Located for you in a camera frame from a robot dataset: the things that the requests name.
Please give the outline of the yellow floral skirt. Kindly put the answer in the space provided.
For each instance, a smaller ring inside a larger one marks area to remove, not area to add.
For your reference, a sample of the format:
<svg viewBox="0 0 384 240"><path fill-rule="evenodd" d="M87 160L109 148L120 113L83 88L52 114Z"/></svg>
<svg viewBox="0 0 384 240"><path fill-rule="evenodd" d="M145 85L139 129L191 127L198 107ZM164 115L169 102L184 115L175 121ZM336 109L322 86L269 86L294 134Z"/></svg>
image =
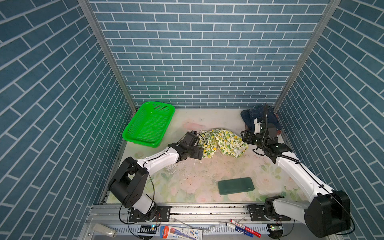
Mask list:
<svg viewBox="0 0 384 240"><path fill-rule="evenodd" d="M223 155L239 158L249 145L242 141L241 137L226 129L212 129L209 131L200 131L199 147L203 148L203 158L213 158L216 152Z"/></svg>

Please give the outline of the dark navy skirt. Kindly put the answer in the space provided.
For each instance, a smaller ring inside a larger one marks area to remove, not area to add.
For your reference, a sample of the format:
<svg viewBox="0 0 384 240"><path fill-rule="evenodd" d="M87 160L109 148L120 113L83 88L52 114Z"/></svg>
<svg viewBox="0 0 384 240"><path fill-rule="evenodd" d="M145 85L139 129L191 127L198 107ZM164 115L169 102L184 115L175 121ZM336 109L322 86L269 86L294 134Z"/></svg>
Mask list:
<svg viewBox="0 0 384 240"><path fill-rule="evenodd" d="M254 120L258 119L258 122L261 122L264 118L264 108L260 107L258 109L243 110L243 111L241 111L241 117L242 117L245 125L247 126L247 128L253 132L255 130ZM274 124L276 126L277 130L282 129L282 126L281 126L277 116L273 112L273 108L269 108L268 123Z"/></svg>

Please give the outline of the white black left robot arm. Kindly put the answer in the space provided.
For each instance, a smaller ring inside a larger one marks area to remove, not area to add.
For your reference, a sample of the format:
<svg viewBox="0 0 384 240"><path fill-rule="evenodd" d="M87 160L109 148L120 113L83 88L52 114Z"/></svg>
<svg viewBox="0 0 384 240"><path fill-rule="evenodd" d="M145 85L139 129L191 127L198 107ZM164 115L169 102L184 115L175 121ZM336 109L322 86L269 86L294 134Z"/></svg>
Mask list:
<svg viewBox="0 0 384 240"><path fill-rule="evenodd" d="M134 208L151 219L157 206L154 197L144 194L147 179L163 168L188 158L201 160L204 149L199 142L199 133L188 131L181 140L169 144L157 154L139 160L126 158L110 180L108 190L125 208Z"/></svg>

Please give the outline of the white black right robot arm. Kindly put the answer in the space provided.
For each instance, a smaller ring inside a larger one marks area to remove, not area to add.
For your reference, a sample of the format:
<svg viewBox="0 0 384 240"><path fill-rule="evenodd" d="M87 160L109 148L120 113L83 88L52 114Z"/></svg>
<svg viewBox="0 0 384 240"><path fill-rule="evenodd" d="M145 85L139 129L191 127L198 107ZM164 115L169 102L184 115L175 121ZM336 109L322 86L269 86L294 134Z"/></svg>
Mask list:
<svg viewBox="0 0 384 240"><path fill-rule="evenodd" d="M281 217L290 218L305 224L318 238L353 233L356 224L351 216L348 195L320 180L288 145L281 143L277 136L270 135L268 127L269 124L262 124L258 133L242 131L243 142L255 145L262 150L263 156L284 170L303 191L308 202L299 203L283 196L269 197L264 204L266 219L277 221Z"/></svg>

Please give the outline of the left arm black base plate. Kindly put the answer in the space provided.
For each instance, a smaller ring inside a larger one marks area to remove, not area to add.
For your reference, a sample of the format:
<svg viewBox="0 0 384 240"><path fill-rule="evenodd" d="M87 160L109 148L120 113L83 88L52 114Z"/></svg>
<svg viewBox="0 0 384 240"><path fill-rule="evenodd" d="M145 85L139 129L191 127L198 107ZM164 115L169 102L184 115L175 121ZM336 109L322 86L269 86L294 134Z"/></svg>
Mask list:
<svg viewBox="0 0 384 240"><path fill-rule="evenodd" d="M129 211L129 222L169 222L171 214L171 206L154 206L149 213L142 213L138 209L131 209Z"/></svg>

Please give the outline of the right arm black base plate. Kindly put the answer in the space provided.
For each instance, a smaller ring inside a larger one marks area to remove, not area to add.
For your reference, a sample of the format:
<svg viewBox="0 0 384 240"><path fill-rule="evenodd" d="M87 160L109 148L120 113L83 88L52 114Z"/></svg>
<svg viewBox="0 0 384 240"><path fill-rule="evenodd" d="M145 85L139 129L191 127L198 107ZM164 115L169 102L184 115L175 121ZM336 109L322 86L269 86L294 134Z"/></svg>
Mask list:
<svg viewBox="0 0 384 240"><path fill-rule="evenodd" d="M250 214L250 218L252 222L261 222L261 221L282 221L282 222L289 222L291 221L291 218L281 215L274 215L274 216L267 216L264 211L263 205L257 205L257 204L250 204L247 205L247 211Z"/></svg>

